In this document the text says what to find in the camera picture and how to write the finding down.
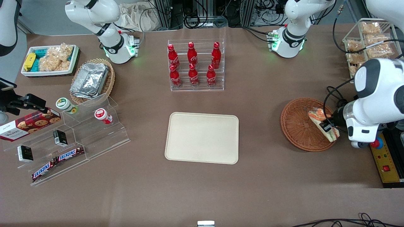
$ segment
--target brown table surface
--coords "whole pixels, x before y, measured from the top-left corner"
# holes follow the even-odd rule
[[[353,24],[338,25],[339,40]],[[270,31],[274,27],[261,28]],[[4,226],[287,227],[327,218],[372,218],[404,225],[404,190],[382,189],[369,149],[354,149],[346,135],[328,151],[294,147],[280,128],[292,99],[323,100],[326,86],[347,80],[344,53],[332,27],[312,26],[293,59],[268,51],[242,29],[181,29],[146,34],[139,57],[113,65],[111,97],[132,140],[38,187],[0,152],[0,222]],[[225,90],[175,93],[169,89],[167,40],[225,35]],[[79,64],[105,58],[95,35],[28,35],[28,46],[76,44]],[[69,97],[72,77],[25,78],[16,92],[48,101]],[[341,89],[352,100],[354,87]],[[329,105],[335,108],[335,99]],[[235,165],[169,161],[164,157],[172,112],[231,114],[240,120]]]

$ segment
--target coca-cola bottle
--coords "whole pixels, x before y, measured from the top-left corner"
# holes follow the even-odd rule
[[[209,65],[208,72],[206,73],[206,79],[208,81],[209,88],[216,86],[216,73],[213,69],[213,65]]]
[[[215,69],[219,68],[220,60],[222,58],[222,53],[219,50],[219,42],[215,42],[213,44],[213,51],[212,51],[212,65]]]
[[[188,43],[188,61],[190,64],[194,64],[195,68],[198,68],[198,53],[196,52],[196,50],[194,49],[194,43],[193,42],[189,42]]]
[[[196,88],[197,86],[199,86],[198,72],[195,70],[194,64],[189,64],[188,76],[191,87]]]
[[[174,45],[168,45],[168,60],[170,61],[170,65],[175,65],[177,69],[179,68],[179,60],[178,54],[174,50]]]
[[[174,88],[180,88],[182,86],[177,67],[174,64],[170,65],[170,79]]]

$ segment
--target acrylic display stand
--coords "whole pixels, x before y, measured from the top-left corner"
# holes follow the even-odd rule
[[[77,105],[76,114],[61,112],[63,121],[45,127],[33,134],[14,142],[2,141],[4,151],[10,152],[16,167],[27,171],[27,182],[32,182],[31,175],[49,162],[52,158],[60,156],[77,147],[84,147],[84,154],[74,156],[50,169],[44,176],[31,185],[40,185],[73,168],[76,168],[92,159],[113,150],[130,141],[125,127],[119,122],[115,108],[117,103],[106,94],[90,99]],[[112,116],[110,124],[104,124],[94,117],[98,108],[104,108]],[[55,144],[53,131],[60,130],[66,134],[68,146],[61,147]],[[34,160],[29,163],[18,160],[17,147],[24,145],[32,149]]]
[[[198,53],[198,78],[199,86],[192,87],[189,82],[189,62],[187,57],[188,43],[194,42],[194,47]],[[220,43],[221,60],[216,72],[216,86],[209,88],[207,85],[206,73],[208,72],[208,66],[212,63],[212,50],[213,43]],[[174,88],[170,80],[170,61],[168,61],[168,79],[170,80],[171,91],[209,91],[209,90],[224,90],[225,89],[225,40],[224,39],[201,39],[201,40],[168,40],[168,44],[173,44],[174,49],[178,54],[180,67],[177,69],[182,87]]]

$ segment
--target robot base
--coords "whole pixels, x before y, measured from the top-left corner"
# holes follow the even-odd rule
[[[107,57],[115,64],[123,64],[131,58],[136,57],[139,50],[139,39],[134,39],[133,36],[129,36],[125,33],[121,35],[124,38],[124,45],[117,53],[111,54],[104,48]]]
[[[292,58],[303,48],[304,40],[300,44],[298,42],[292,43],[292,46],[294,44],[296,44],[296,46],[291,47],[283,38],[283,31],[285,29],[285,27],[282,27],[267,35],[267,40],[270,42],[268,47],[270,51],[276,52],[281,57]]]

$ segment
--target brown wicker basket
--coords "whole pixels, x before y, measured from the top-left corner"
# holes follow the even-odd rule
[[[283,133],[296,147],[305,151],[325,151],[335,144],[330,143],[317,126],[310,120],[308,112],[313,107],[323,108],[317,99],[300,98],[289,102],[282,111],[280,124]],[[326,106],[327,114],[332,110]]]
[[[86,62],[86,63],[96,63],[96,64],[102,63],[102,64],[104,64],[104,65],[106,65],[106,66],[109,67],[109,71],[108,71],[108,74],[107,74],[107,79],[105,80],[104,87],[103,87],[103,89],[102,89],[101,94],[107,93],[107,95],[110,95],[110,94],[111,94],[111,91],[112,91],[112,87],[114,86],[114,82],[115,82],[115,72],[114,72],[114,69],[112,68],[111,63],[109,63],[107,60],[98,59],[98,58],[97,58],[97,59],[89,60],[89,61]],[[74,74],[74,77],[73,77],[73,80],[72,80],[72,84],[74,83],[74,80],[76,80],[77,74],[78,74],[78,72],[80,71],[80,69],[83,67],[83,65],[81,65],[80,68],[78,68],[78,70],[77,70],[76,73]],[[85,98],[76,97],[76,96],[74,96],[72,93],[70,93],[70,96],[72,97],[72,100],[73,100],[75,103],[77,103],[77,104],[80,104],[80,103],[83,103],[83,102],[89,100],[89,99],[85,99]]]

